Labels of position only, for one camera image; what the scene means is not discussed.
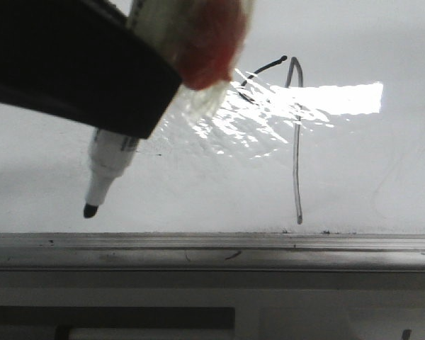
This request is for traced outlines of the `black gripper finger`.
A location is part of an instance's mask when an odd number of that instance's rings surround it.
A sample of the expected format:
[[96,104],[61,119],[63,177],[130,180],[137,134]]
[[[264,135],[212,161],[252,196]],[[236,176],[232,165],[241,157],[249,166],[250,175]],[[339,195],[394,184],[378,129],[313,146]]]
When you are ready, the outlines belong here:
[[0,103],[147,138],[180,76],[107,1],[0,1]]

